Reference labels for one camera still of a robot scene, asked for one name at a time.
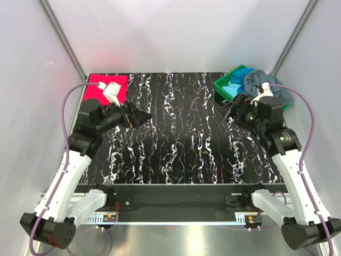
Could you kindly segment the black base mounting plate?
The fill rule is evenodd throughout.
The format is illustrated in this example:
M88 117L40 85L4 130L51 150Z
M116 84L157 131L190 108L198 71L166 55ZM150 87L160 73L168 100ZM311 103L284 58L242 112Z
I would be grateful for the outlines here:
M273 191L271 184L222 185L110 185L119 212L143 208L214 208L223 211L249 209L250 193L257 189Z

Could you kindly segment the green plastic bin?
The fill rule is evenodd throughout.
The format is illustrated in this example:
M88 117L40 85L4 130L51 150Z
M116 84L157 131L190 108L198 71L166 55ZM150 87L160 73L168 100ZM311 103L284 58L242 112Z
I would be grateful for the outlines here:
M215 91L220 96L227 101L232 101L238 93L244 93L252 99L255 98L258 96L258 86L263 83L274 85L282 84L276 76L269 75L259 69L239 65L215 81L214 85Z

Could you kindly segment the folded red t shirt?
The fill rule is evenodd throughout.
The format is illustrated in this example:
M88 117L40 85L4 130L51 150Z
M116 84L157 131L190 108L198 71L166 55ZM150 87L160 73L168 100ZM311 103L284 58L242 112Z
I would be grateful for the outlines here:
M97 99L102 106L108 106L111 103L115 103L117 106L125 104L128 76L90 74L88 82L98 85L89 85L86 88L83 101Z

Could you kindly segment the aluminium frame rail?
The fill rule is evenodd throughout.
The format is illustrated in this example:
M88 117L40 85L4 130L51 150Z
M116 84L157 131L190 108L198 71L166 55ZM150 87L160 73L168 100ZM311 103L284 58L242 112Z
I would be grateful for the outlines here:
M103 222L105 214L115 214L116 222ZM133 212L119 212L113 194L92 189L77 202L67 204L64 221L76 226L98 225L246 225L249 215L259 215L258 209L223 211L214 208L155 209L143 208Z

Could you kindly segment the small circuit board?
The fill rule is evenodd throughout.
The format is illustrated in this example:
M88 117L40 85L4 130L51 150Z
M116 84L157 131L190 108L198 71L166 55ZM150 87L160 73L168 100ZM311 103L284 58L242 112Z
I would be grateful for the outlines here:
M247 217L247 223L260 225L262 223L262 216L261 215L249 215Z
M105 214L103 216L103 222L116 222L117 216L115 214Z

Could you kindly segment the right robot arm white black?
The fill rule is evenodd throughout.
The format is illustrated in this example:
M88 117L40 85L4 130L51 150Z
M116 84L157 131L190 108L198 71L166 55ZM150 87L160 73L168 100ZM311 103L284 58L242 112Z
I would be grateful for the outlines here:
M340 233L340 219L332 218L321 202L302 160L297 134L284 125L279 98L256 101L239 93L219 110L226 121L255 132L262 147L280 171L293 207L276 199L264 185L253 185L242 198L243 208L265 212L281 228L287 245L297 250L330 241Z

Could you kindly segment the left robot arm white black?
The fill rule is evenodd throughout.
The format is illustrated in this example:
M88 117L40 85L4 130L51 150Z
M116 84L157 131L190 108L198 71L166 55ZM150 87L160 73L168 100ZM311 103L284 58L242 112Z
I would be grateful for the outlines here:
M78 182L103 143L102 135L118 126L138 129L150 113L131 102L104 107L97 99L81 103L75 127L68 137L66 151L53 182L33 213L24 213L20 225L31 241L66 249L76 229L98 209L110 211L115 205L114 189L97 184L71 205Z

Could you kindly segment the dark blue t shirt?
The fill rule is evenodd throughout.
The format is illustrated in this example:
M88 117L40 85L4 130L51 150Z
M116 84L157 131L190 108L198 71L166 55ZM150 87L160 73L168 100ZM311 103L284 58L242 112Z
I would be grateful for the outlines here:
M245 76L251 73L254 69L253 68L241 68L233 72L231 75L230 82L232 84L239 84L244 85Z

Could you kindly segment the left small circuit board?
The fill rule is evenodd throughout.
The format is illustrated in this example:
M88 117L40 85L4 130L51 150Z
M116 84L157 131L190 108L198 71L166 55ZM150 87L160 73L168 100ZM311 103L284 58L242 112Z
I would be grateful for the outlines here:
M103 216L103 222L116 222L117 216L115 214L105 214Z

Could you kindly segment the light blue t shirt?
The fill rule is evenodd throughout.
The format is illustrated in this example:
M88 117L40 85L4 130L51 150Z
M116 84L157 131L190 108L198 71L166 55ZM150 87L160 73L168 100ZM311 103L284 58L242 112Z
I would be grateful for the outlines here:
M231 97L235 97L238 93L244 93L244 87L240 84L228 84L226 86L223 86L222 89Z

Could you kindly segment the right small circuit board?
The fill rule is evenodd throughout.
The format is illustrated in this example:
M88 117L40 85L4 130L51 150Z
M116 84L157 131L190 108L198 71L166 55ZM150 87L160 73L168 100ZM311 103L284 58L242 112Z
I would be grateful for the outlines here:
M247 217L247 223L260 225L262 223L262 216L261 215L249 215Z

